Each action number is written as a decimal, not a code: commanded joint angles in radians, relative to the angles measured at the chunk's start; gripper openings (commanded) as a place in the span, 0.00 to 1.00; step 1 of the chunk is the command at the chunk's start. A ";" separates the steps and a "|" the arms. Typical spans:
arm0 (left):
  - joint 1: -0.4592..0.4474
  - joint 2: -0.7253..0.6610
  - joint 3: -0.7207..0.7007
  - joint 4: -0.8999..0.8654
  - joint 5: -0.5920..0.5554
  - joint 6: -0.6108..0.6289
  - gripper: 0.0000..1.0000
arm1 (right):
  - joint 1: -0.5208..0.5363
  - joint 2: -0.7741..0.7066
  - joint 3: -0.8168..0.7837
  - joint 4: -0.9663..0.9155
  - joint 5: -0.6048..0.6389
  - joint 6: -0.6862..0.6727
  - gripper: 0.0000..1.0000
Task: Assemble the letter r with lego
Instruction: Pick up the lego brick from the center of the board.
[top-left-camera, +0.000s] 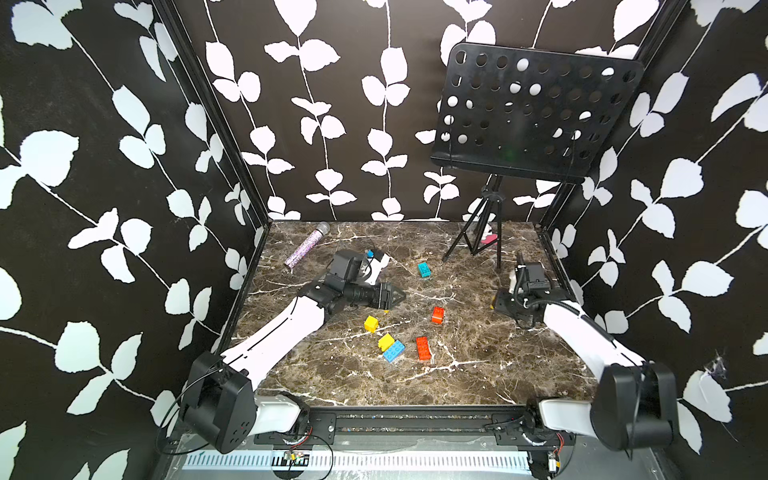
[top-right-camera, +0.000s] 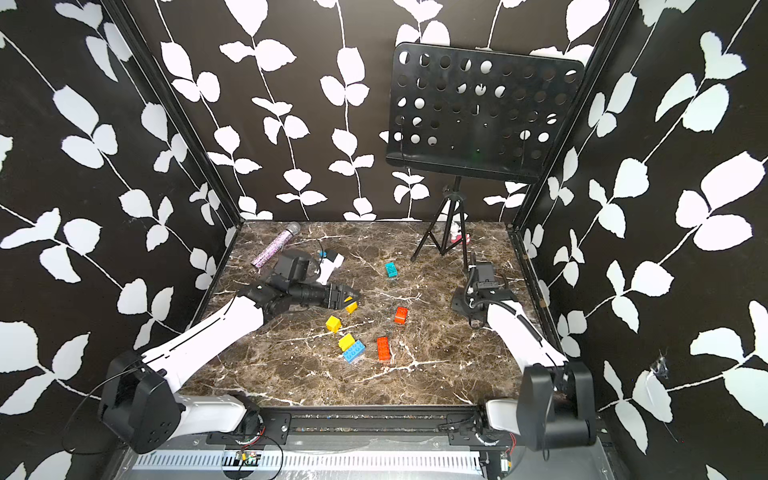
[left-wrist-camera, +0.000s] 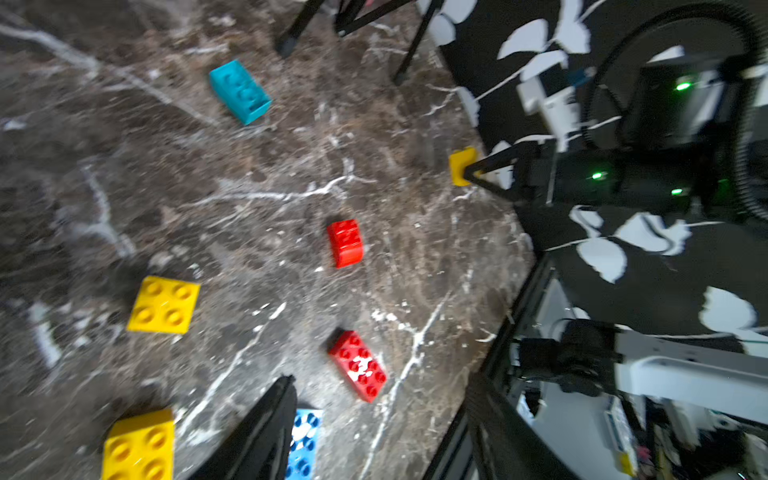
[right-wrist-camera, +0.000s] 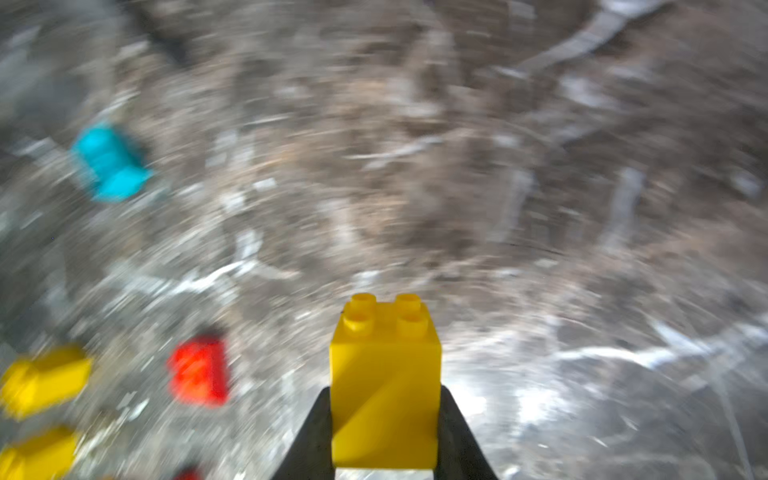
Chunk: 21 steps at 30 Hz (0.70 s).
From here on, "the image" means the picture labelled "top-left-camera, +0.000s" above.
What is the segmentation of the long red lego brick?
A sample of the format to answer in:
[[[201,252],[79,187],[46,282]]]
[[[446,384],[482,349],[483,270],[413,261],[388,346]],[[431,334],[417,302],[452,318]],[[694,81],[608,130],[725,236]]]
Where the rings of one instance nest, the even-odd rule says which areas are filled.
[[[416,349],[420,361],[430,361],[432,353],[426,336],[416,338]]]

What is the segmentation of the small red lego brick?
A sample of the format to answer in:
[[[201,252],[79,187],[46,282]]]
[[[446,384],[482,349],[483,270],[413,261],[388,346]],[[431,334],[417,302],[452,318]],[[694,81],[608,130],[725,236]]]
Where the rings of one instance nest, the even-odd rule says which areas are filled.
[[[431,315],[431,321],[435,324],[441,325],[444,321],[445,309],[443,307],[434,307]]]

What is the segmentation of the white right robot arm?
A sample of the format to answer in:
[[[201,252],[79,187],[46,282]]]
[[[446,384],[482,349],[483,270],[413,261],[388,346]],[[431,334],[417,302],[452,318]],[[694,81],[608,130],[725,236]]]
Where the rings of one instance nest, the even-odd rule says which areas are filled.
[[[541,291],[517,299],[502,288],[493,299],[493,309],[514,320],[543,323],[597,381],[590,401],[533,401],[529,426],[595,438],[612,451],[626,453],[667,447],[677,440],[677,382],[666,365],[629,350],[558,293]]]

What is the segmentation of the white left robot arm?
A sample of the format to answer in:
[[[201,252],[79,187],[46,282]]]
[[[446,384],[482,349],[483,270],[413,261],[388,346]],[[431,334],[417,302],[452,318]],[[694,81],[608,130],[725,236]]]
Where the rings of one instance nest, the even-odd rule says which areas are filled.
[[[255,389],[300,341],[345,307],[390,310],[405,299],[406,293],[388,282],[304,285],[258,333],[221,355],[203,353],[193,362],[179,419],[221,454],[255,435],[307,439],[312,427],[303,401],[287,393],[258,396]]]

